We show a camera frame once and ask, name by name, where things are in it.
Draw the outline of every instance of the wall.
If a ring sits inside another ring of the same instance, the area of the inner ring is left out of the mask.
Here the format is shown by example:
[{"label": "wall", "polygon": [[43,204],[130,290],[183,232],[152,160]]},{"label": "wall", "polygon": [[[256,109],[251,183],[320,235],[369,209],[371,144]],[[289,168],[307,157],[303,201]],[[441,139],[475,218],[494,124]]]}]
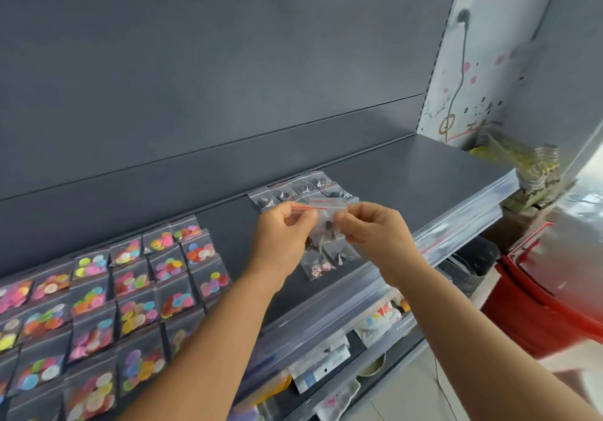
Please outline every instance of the wall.
[{"label": "wall", "polygon": [[[473,0],[465,83],[452,107],[448,143],[471,148],[476,129],[501,117],[538,45],[528,45],[549,0]],[[461,80],[463,28],[448,28],[421,120],[420,134],[444,141],[450,100]]]},{"label": "wall", "polygon": [[544,50],[503,119],[505,133],[554,143],[573,177],[603,139],[603,0],[552,0],[537,40]]}]

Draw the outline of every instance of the right hand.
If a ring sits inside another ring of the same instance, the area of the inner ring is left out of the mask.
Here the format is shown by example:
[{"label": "right hand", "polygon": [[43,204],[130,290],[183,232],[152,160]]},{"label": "right hand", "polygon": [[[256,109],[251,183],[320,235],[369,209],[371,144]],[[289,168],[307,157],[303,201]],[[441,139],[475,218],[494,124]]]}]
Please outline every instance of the right hand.
[{"label": "right hand", "polygon": [[361,202],[339,212],[335,225],[348,242],[375,264],[384,280],[392,285],[397,270],[408,265],[426,264],[414,244],[401,214],[376,203]]}]

